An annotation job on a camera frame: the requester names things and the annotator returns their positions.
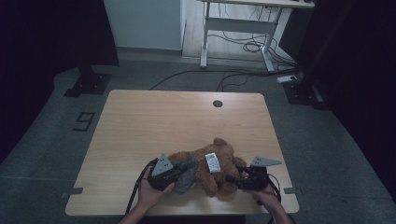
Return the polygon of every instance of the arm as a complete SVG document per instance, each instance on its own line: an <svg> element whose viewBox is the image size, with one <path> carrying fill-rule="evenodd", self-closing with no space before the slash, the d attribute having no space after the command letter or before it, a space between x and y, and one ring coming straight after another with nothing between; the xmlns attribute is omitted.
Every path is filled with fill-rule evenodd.
<svg viewBox="0 0 396 224"><path fill-rule="evenodd" d="M135 224L140 221L140 219L151 209L154 207L161 199L161 197L172 191L175 183L170 184L163 191L158 191L153 189L149 182L147 181L147 177L149 176L149 170L152 167L149 167L145 172L145 175L140 182L139 191L138 191L138 202L136 206L122 219L120 224Z"/></svg>
<svg viewBox="0 0 396 224"><path fill-rule="evenodd" d="M290 219L282 204L277 199L274 189L268 185L260 191L248 191L253 199L262 202L265 209L273 216L275 224L290 224Z"/></svg>

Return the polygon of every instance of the desk frame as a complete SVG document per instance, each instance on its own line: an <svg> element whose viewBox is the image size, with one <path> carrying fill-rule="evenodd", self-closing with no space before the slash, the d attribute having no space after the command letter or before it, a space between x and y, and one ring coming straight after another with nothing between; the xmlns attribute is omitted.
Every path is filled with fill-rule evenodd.
<svg viewBox="0 0 396 224"><path fill-rule="evenodd" d="M264 58L265 65L268 72L275 72L274 66L271 62L271 56L269 55L269 48L274 38L276 27L279 22L280 15L283 7L313 7L313 3L292 2L289 0L287 3L285 0L279 1L221 1L221 0L202 0L207 4L205 13L205 25L204 25L204 42L201 48L201 62L200 66L206 68L207 65L207 32L213 31L228 31L238 33L253 33L261 35L269 35L265 41L263 48L261 49L262 57ZM276 17L273 21L249 21L249 20L237 20L237 19L225 19L225 18L211 18L210 17L210 3L229 3L229 4L241 4L241 5L254 5L254 6L269 6L278 7Z"/></svg>

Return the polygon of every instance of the white tag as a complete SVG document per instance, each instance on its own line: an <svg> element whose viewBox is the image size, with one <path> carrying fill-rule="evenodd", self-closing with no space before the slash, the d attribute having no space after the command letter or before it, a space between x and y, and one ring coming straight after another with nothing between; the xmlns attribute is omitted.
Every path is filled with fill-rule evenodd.
<svg viewBox="0 0 396 224"><path fill-rule="evenodd" d="M206 154L207 165L209 166L210 173L220 172L220 164L218 161L218 157L216 157L215 153Z"/></svg>

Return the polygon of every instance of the black curtain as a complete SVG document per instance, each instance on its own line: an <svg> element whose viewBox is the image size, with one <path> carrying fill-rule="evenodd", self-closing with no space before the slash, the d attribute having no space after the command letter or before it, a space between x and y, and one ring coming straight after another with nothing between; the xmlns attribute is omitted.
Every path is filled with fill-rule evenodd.
<svg viewBox="0 0 396 224"><path fill-rule="evenodd" d="M119 65L102 0L0 1L0 161L48 101L54 76L92 64Z"/></svg>
<svg viewBox="0 0 396 224"><path fill-rule="evenodd" d="M326 103L396 199L396 5L320 0L301 46L303 82Z"/></svg>

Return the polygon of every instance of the human hand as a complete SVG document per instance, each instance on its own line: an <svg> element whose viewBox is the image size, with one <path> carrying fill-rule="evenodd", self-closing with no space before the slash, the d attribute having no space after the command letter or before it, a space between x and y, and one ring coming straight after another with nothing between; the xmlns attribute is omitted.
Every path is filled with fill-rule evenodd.
<svg viewBox="0 0 396 224"><path fill-rule="evenodd" d="M139 184L138 191L138 202L136 206L142 206L145 210L149 210L153 206L155 206L161 199L161 197L169 192L175 187L175 183L170 184L163 191L156 190L151 187L149 182L147 181L147 177L149 176L149 171L152 169L150 166Z"/></svg>
<svg viewBox="0 0 396 224"><path fill-rule="evenodd" d="M271 185L268 185L262 190L245 190L245 192L251 193L253 199L260 201L269 213L272 213L281 206L276 197L275 190Z"/></svg>

